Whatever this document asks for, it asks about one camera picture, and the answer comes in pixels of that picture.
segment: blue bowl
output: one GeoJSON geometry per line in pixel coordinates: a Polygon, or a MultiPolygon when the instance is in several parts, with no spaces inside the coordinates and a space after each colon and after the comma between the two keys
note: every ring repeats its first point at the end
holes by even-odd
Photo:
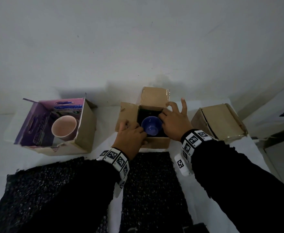
{"type": "Polygon", "coordinates": [[[155,116],[149,116],[142,121],[141,127],[148,135],[156,136],[162,128],[162,121],[155,116]]]}

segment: white tabletop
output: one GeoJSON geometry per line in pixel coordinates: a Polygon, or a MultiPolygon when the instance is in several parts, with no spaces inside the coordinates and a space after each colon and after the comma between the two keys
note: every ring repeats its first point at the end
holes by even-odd
{"type": "MultiPolygon", "coordinates": [[[[199,107],[216,105],[221,103],[230,103],[226,100],[209,100],[209,101],[188,101],[188,117],[191,119],[199,107]]],[[[116,133],[114,132],[115,124],[118,118],[119,106],[101,107],[94,109],[97,116],[97,131],[95,134],[93,151],[84,155],[87,159],[95,159],[103,150],[108,149],[114,142],[116,133]]],[[[28,169],[38,165],[49,164],[57,161],[66,161],[82,155],[75,156],[45,156],[37,154],[34,151],[22,148],[18,145],[13,145],[10,142],[3,141],[5,133],[5,140],[14,140],[16,130],[20,127],[22,116],[0,115],[0,199],[5,191],[6,175],[14,174],[17,169],[28,169]]],[[[250,137],[243,137],[241,140],[234,141],[230,144],[236,147],[240,153],[244,153],[253,163],[257,164],[264,170],[268,170],[264,159],[257,149],[250,137]]],[[[183,189],[189,213],[191,214],[194,223],[203,222],[206,224],[210,233],[238,232],[233,223],[221,211],[218,204],[210,199],[205,190],[196,181],[194,175],[184,177],[177,167],[174,157],[180,153],[181,144],[179,142],[171,141],[170,147],[167,151],[170,152],[171,159],[174,163],[174,168],[183,189]]],[[[151,150],[141,149],[141,152],[165,151],[165,150],[151,150]]],[[[122,193],[118,198],[114,198],[109,205],[108,213],[108,230],[110,233],[118,233],[121,222],[121,204],[122,193]]]]}

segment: black sleeve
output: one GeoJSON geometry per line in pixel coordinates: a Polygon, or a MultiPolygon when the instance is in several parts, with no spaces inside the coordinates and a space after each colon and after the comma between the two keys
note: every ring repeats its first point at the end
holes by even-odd
{"type": "Polygon", "coordinates": [[[192,168],[239,232],[284,232],[284,184],[244,154],[223,141],[202,142],[192,168]]]}
{"type": "Polygon", "coordinates": [[[95,232],[119,180],[111,164],[85,160],[73,180],[19,232],[95,232]]]}

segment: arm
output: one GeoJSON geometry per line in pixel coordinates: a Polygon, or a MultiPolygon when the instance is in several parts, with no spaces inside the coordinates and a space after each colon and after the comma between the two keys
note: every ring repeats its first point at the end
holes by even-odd
{"type": "MultiPolygon", "coordinates": [[[[146,133],[137,123],[124,121],[112,145],[132,160],[146,133]]],[[[105,161],[85,160],[76,176],[66,184],[19,232],[95,232],[113,199],[119,172],[105,161]]]]}
{"type": "MultiPolygon", "coordinates": [[[[195,129],[188,120],[186,102],[181,101],[181,113],[169,102],[173,111],[164,109],[159,117],[165,133],[183,142],[195,129]]],[[[284,184],[272,174],[223,141],[203,142],[195,148],[191,162],[197,181],[238,231],[284,229],[284,184]]]]}

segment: brown cardboard box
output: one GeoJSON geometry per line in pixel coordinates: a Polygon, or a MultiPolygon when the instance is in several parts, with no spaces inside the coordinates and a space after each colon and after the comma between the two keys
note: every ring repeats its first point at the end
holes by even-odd
{"type": "Polygon", "coordinates": [[[229,104],[199,108],[191,124],[208,135],[229,144],[241,139],[248,131],[229,104]]]}
{"type": "Polygon", "coordinates": [[[97,118],[90,108],[97,106],[84,98],[31,101],[27,118],[15,140],[25,148],[48,156],[90,153],[93,146],[97,118]],[[55,144],[51,126],[60,115],[71,115],[79,120],[76,136],[71,141],[55,144]]]}
{"type": "MultiPolygon", "coordinates": [[[[164,88],[144,87],[140,96],[140,104],[132,104],[121,102],[121,110],[119,112],[118,121],[115,131],[118,132],[119,124],[122,120],[127,119],[129,122],[136,122],[140,109],[151,111],[162,111],[166,108],[169,101],[170,92],[164,88]]],[[[167,149],[170,144],[168,137],[147,137],[147,145],[142,148],[149,149],[167,149]]]]}

